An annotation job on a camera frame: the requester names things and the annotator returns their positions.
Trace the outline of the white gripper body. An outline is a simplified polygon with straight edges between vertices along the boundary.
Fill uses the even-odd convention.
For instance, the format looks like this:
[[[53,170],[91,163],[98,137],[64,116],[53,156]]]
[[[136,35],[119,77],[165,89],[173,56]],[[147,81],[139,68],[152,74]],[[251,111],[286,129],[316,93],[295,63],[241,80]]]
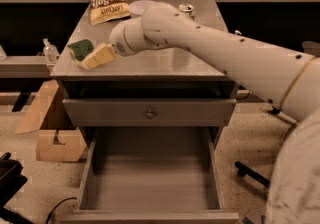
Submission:
[[[124,31],[125,31],[125,24],[119,23],[112,29],[109,36],[109,41],[113,46],[114,51],[121,56],[128,55],[128,47],[125,42]]]

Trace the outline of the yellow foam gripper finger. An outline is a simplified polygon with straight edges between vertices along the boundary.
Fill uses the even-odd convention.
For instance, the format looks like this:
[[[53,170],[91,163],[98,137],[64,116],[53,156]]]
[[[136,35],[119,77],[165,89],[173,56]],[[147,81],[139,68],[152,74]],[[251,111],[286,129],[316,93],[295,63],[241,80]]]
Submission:
[[[93,69],[109,63],[115,59],[115,52],[111,44],[101,43],[81,62],[84,69]]]

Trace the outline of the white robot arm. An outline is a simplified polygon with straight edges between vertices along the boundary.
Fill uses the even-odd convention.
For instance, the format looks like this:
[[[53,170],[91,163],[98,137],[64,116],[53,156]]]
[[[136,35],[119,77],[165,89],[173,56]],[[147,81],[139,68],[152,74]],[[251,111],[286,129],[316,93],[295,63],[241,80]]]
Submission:
[[[320,224],[320,60],[200,25],[155,2],[117,24],[106,52],[185,49],[298,122],[274,165],[265,224]]]

